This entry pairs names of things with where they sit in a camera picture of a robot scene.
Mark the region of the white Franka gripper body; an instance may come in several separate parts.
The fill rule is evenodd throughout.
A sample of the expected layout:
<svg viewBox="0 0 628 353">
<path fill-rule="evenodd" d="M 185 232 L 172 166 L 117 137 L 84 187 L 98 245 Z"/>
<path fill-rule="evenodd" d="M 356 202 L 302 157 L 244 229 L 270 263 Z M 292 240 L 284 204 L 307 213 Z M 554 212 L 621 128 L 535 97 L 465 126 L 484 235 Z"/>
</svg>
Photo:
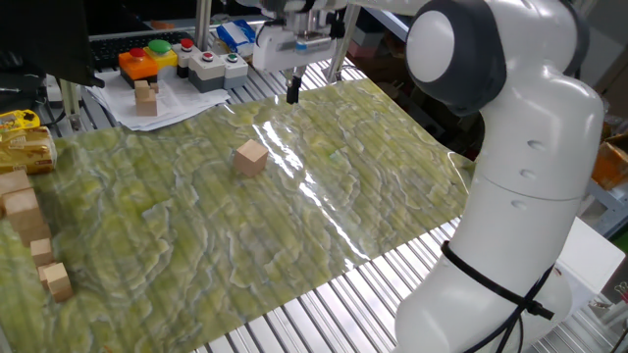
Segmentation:
<svg viewBox="0 0 628 353">
<path fill-rule="evenodd" d="M 253 67 L 277 72 L 330 59 L 338 41 L 327 34 L 299 36 L 279 25 L 264 25 L 253 47 Z"/>
</svg>

